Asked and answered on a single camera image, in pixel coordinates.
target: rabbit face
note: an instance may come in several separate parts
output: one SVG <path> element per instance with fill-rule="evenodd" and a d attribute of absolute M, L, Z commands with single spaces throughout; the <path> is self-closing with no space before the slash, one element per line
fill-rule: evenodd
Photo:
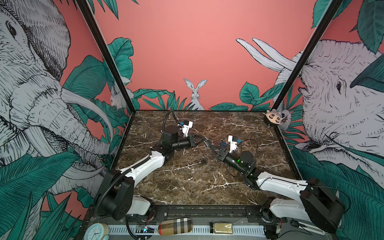
<path fill-rule="evenodd" d="M 204 84 L 206 84 L 207 81 L 205 79 L 201 80 L 196 88 L 193 86 L 193 83 L 191 81 L 189 81 L 188 79 L 184 78 L 184 81 L 187 84 L 187 87 L 192 90 L 192 96 L 191 96 L 192 100 L 193 99 L 199 99 L 200 98 L 199 88 L 204 86 Z"/>

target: marble tabletop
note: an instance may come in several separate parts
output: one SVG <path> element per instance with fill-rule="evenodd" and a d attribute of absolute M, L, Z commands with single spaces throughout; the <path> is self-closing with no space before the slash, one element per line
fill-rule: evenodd
<path fill-rule="evenodd" d="M 128 167 L 147 155 L 149 147 L 161 137 L 160 129 L 166 112 L 138 111 L 120 154 L 116 168 Z M 262 113 L 253 112 L 176 112 L 180 121 L 193 121 L 190 133 L 203 135 L 219 145 L 228 135 L 241 140 L 258 142 L 257 165 L 261 170 L 287 178 L 294 175 L 273 128 L 263 121 Z M 169 118 L 167 125 L 174 124 Z M 247 141 L 242 149 L 252 153 L 256 143 Z M 174 157 L 144 178 L 135 188 L 135 195 L 143 195 L 156 204 L 263 204 L 267 197 L 277 194 L 248 188 L 239 173 L 219 161 L 204 144 L 185 151 L 176 151 Z"/>

